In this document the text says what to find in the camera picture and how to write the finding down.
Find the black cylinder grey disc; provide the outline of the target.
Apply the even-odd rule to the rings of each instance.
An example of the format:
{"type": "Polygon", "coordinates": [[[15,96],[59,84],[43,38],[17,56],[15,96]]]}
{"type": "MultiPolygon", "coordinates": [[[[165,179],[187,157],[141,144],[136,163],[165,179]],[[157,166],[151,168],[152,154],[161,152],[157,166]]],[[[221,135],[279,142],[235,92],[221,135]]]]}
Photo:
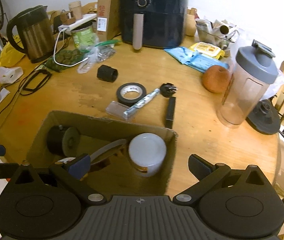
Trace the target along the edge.
{"type": "Polygon", "coordinates": [[[46,137],[50,153],[62,157],[76,157],[81,135],[75,127],[53,126],[46,137]]]}

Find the white plastic jar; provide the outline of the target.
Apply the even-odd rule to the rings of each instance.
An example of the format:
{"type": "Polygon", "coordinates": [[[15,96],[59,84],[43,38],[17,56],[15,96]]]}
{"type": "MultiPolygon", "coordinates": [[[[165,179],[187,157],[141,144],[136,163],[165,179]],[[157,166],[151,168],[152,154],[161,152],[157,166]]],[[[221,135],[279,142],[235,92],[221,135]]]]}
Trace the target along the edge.
{"type": "Polygon", "coordinates": [[[154,176],[166,157],[164,140],[153,133],[142,133],[134,137],[128,146],[132,166],[144,177],[154,176]]]}

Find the black rectangular bar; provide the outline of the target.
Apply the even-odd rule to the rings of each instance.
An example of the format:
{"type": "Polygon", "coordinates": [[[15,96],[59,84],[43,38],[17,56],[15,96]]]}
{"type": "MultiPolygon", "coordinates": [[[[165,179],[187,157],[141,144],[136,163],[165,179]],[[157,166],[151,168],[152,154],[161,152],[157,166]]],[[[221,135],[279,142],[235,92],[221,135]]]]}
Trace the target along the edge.
{"type": "Polygon", "coordinates": [[[172,96],[169,98],[169,103],[166,109],[166,116],[165,116],[165,127],[172,129],[173,121],[175,116],[175,106],[176,106],[176,97],[172,96]]]}

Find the clear small plastic box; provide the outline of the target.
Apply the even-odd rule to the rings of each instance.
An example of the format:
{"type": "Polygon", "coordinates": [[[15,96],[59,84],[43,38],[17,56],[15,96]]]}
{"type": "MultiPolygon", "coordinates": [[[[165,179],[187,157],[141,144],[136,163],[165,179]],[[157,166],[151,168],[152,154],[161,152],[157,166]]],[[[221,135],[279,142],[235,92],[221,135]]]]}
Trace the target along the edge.
{"type": "Polygon", "coordinates": [[[126,105],[123,105],[122,103],[119,103],[117,101],[112,101],[105,109],[105,111],[113,116],[116,116],[118,118],[124,119],[124,112],[128,110],[129,107],[126,105]]]}

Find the marbled white pen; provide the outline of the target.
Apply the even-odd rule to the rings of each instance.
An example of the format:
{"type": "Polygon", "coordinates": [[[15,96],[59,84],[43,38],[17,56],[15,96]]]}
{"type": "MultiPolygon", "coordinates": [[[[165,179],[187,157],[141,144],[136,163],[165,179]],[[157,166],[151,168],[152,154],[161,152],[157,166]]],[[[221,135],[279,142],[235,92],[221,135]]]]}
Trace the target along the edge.
{"type": "Polygon", "coordinates": [[[154,91],[152,91],[150,94],[147,94],[144,96],[141,100],[139,100],[137,103],[135,103],[133,106],[129,107],[127,110],[123,112],[123,118],[125,120],[129,120],[132,118],[135,113],[145,105],[147,105],[150,101],[152,101],[158,94],[160,93],[160,89],[156,88],[154,91]]]}

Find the black round plug connector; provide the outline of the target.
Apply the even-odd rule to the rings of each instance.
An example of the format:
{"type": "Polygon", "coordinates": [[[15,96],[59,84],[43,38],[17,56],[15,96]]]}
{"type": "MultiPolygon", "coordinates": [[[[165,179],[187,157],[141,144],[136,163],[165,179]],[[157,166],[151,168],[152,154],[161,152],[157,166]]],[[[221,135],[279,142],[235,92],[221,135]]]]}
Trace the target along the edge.
{"type": "Polygon", "coordinates": [[[172,83],[163,83],[160,86],[160,94],[165,98],[172,97],[177,90],[178,90],[177,87],[172,83]]]}

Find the black electrical tape roll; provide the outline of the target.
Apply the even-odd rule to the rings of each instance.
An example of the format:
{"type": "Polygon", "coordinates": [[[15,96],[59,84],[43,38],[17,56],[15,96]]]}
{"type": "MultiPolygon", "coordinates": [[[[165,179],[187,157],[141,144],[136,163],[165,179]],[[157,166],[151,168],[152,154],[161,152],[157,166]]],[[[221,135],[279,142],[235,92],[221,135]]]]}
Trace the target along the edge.
{"type": "Polygon", "coordinates": [[[133,106],[146,96],[146,89],[142,84],[129,82],[121,85],[116,91],[117,101],[125,106],[133,106]]]}

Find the black hexagonal socket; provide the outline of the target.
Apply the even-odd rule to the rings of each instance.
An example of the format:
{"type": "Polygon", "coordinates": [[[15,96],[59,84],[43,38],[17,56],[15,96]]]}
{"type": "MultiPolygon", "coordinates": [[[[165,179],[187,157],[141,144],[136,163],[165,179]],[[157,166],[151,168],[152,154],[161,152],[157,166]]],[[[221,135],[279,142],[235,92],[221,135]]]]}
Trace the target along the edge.
{"type": "Polygon", "coordinates": [[[115,68],[101,65],[97,70],[97,78],[105,82],[114,82],[118,77],[118,71],[115,68]]]}

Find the brown cardboard box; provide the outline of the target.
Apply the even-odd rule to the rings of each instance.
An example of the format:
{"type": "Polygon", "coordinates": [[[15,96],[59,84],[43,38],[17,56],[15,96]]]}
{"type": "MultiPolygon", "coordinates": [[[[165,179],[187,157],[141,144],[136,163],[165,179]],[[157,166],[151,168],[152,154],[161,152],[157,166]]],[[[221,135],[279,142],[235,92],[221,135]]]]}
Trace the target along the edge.
{"type": "Polygon", "coordinates": [[[110,157],[98,164],[92,164],[83,182],[107,198],[112,195],[160,196],[166,192],[176,155],[177,133],[171,129],[96,118],[65,111],[52,111],[44,119],[35,139],[28,150],[26,159],[35,168],[48,167],[60,159],[47,148],[47,135],[54,126],[77,128],[81,140],[77,149],[79,154],[92,154],[99,148],[116,141],[131,141],[142,133],[153,133],[166,144],[166,156],[159,171],[147,176],[139,172],[130,161],[128,149],[115,148],[109,151],[110,157]]]}

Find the black rectangular gasket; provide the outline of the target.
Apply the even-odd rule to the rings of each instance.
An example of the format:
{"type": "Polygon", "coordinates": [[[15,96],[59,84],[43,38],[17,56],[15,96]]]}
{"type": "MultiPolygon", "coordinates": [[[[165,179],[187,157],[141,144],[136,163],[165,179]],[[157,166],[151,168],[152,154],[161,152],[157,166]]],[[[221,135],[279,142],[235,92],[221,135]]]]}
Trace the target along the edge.
{"type": "Polygon", "coordinates": [[[28,96],[34,94],[52,77],[52,73],[45,69],[35,70],[21,85],[19,94],[21,96],[28,96]]]}

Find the white power adapter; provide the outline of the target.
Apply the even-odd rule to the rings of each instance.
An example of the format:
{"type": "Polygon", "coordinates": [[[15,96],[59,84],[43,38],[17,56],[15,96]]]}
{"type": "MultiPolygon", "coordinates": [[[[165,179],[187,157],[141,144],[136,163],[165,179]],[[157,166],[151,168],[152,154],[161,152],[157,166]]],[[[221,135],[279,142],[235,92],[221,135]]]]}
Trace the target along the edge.
{"type": "Polygon", "coordinates": [[[13,84],[23,75],[21,67],[0,67],[0,83],[1,84],[13,84]]]}

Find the black kettle base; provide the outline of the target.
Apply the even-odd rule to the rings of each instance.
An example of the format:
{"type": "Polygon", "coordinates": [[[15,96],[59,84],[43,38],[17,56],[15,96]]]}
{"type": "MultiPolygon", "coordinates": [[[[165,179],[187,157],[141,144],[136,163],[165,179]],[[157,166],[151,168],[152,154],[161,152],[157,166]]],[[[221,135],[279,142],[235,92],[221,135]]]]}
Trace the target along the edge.
{"type": "Polygon", "coordinates": [[[273,135],[280,129],[280,118],[270,100],[259,101],[246,117],[252,128],[261,134],[273,135]]]}

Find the yellow plastic bag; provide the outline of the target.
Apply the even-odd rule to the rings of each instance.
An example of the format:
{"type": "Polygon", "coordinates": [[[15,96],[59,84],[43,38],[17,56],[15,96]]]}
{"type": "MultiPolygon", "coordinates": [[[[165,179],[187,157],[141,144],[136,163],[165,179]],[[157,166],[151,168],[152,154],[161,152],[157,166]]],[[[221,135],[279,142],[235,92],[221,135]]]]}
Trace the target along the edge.
{"type": "Polygon", "coordinates": [[[10,42],[7,42],[0,53],[0,67],[14,67],[24,56],[24,53],[16,50],[10,42]]]}

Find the orange round fruit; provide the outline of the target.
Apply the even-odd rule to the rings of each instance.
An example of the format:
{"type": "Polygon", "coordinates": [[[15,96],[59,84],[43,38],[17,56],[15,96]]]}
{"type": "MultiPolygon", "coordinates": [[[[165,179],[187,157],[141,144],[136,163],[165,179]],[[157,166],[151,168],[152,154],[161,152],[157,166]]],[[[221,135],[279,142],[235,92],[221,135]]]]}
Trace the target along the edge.
{"type": "Polygon", "coordinates": [[[226,68],[213,65],[202,76],[202,85],[209,92],[222,94],[226,91],[231,73],[226,68]]]}

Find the green snack bag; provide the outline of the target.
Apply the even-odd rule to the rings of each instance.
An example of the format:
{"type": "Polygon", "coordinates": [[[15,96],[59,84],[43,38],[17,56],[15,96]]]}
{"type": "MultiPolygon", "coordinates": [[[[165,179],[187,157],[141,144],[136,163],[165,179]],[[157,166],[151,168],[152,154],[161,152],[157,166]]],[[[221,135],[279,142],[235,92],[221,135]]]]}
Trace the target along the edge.
{"type": "Polygon", "coordinates": [[[55,55],[55,59],[50,57],[44,66],[55,72],[60,72],[67,68],[71,68],[79,64],[84,59],[84,53],[79,49],[66,50],[63,49],[55,55]]]}

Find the clear shaker bottle grey lid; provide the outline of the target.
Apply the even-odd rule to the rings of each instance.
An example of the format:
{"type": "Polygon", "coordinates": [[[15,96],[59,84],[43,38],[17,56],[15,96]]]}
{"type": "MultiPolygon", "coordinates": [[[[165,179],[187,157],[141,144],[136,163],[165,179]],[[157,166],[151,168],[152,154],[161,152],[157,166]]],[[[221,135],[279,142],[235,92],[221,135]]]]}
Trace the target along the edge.
{"type": "Polygon", "coordinates": [[[239,127],[278,77],[272,49],[253,40],[237,51],[231,75],[217,117],[229,128],[239,127]]]}

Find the blue wet wipes pack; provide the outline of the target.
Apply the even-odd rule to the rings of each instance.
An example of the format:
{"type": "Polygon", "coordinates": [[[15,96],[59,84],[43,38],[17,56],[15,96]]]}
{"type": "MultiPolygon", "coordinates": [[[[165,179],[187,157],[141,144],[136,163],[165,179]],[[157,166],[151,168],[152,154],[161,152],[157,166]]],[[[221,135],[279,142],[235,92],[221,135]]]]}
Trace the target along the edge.
{"type": "Polygon", "coordinates": [[[192,64],[194,59],[199,55],[198,51],[193,51],[185,47],[164,49],[164,51],[178,60],[181,64],[186,65],[192,64]]]}

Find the steel electric kettle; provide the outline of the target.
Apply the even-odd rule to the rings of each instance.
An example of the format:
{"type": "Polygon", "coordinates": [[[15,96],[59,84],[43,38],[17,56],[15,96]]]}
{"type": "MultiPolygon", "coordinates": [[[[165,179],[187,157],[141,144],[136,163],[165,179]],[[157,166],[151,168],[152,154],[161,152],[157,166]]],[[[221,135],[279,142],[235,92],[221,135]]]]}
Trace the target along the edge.
{"type": "Polygon", "coordinates": [[[28,56],[32,63],[53,55],[55,39],[51,30],[46,6],[38,5],[18,13],[6,28],[9,43],[28,56]]]}

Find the yellow wet wipes pack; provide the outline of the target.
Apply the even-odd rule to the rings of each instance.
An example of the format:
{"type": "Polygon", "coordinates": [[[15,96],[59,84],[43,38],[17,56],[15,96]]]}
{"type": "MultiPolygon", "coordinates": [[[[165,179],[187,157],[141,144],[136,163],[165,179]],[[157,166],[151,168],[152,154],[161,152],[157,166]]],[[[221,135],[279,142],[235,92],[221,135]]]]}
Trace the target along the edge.
{"type": "Polygon", "coordinates": [[[189,49],[217,60],[219,60],[221,57],[224,57],[225,55],[225,51],[223,49],[205,42],[197,42],[190,46],[189,49]]]}

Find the clear plastic bag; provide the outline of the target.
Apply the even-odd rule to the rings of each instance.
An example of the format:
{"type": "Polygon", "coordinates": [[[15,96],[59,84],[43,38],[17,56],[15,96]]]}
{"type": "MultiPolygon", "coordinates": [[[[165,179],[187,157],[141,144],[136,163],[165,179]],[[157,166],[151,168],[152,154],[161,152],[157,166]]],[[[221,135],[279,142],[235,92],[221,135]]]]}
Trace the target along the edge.
{"type": "Polygon", "coordinates": [[[84,50],[84,61],[79,64],[77,68],[77,73],[85,74],[93,67],[94,64],[102,63],[103,61],[106,61],[107,59],[115,55],[116,50],[114,47],[116,45],[119,45],[120,42],[120,40],[108,40],[104,42],[98,42],[90,49],[84,50]]]}

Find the green label jar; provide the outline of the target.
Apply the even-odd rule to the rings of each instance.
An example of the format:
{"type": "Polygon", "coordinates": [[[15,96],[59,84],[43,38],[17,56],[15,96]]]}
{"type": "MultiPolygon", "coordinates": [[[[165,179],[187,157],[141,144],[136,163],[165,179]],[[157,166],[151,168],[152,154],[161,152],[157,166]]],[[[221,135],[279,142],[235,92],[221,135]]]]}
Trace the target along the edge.
{"type": "Polygon", "coordinates": [[[79,26],[71,31],[75,48],[85,49],[95,44],[95,33],[92,24],[79,26]]]}

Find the clear bin with clutter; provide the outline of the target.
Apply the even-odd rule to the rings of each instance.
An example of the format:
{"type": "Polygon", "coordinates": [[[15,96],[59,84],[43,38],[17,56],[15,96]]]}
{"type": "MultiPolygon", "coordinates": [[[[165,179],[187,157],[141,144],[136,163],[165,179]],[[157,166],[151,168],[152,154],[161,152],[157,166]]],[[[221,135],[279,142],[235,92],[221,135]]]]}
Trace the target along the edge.
{"type": "Polygon", "coordinates": [[[227,49],[240,36],[238,27],[226,20],[211,22],[207,19],[197,18],[195,22],[199,40],[221,49],[227,49]]]}

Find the tall brown cardboard carton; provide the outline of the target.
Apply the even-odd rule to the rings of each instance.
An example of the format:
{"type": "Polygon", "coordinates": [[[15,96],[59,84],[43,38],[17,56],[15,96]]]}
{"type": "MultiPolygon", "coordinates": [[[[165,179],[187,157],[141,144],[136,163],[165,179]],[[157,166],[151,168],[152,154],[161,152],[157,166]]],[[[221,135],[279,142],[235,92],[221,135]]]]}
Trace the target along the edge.
{"type": "Polygon", "coordinates": [[[98,0],[96,33],[100,41],[111,40],[120,31],[120,0],[98,0]]]}

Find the dark blue air fryer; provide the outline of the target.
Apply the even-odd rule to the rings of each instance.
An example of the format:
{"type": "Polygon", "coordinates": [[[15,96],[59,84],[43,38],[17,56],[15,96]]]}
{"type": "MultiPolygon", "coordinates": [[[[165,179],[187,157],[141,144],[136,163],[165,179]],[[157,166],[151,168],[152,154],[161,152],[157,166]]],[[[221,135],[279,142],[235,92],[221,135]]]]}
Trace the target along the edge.
{"type": "Polygon", "coordinates": [[[120,0],[122,41],[141,47],[169,49],[185,36],[188,0],[120,0]]]}

